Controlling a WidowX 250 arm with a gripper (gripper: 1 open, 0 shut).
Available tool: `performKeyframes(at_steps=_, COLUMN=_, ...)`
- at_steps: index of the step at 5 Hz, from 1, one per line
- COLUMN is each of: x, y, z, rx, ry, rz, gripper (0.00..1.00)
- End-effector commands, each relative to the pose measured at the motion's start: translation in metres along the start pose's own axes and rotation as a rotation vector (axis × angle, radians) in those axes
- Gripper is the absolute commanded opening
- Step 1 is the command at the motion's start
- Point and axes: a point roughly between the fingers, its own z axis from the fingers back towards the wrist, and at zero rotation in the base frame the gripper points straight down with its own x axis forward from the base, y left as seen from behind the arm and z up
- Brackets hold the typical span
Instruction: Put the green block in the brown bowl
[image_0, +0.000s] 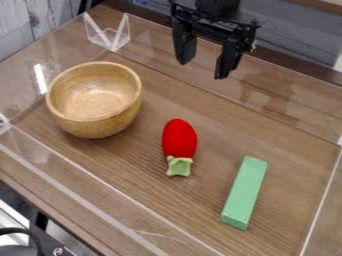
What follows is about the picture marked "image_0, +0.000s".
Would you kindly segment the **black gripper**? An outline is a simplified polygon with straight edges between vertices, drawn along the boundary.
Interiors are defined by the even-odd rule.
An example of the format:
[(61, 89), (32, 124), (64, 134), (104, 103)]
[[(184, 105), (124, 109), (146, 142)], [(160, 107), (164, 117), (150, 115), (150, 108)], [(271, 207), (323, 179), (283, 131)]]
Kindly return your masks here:
[(222, 41), (216, 59), (215, 79), (224, 79), (236, 69), (242, 51), (251, 52), (256, 44), (260, 25), (240, 13), (240, 0), (168, 0), (174, 50), (178, 62), (184, 65), (196, 54), (196, 34)]

